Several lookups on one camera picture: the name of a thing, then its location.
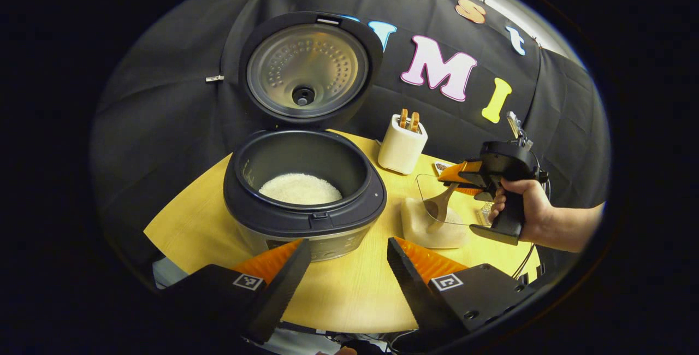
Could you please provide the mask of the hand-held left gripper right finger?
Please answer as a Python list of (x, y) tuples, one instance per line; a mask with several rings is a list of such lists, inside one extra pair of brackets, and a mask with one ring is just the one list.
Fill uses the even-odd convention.
[(387, 261), (417, 322), (407, 345), (445, 345), (482, 330), (531, 298), (531, 286), (489, 264), (466, 267), (393, 236)]

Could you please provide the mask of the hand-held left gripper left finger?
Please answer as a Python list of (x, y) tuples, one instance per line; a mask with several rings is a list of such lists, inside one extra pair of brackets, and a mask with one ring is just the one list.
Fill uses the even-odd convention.
[(310, 261), (309, 240), (290, 241), (234, 267), (208, 264), (160, 295), (217, 340), (264, 344), (281, 322)]

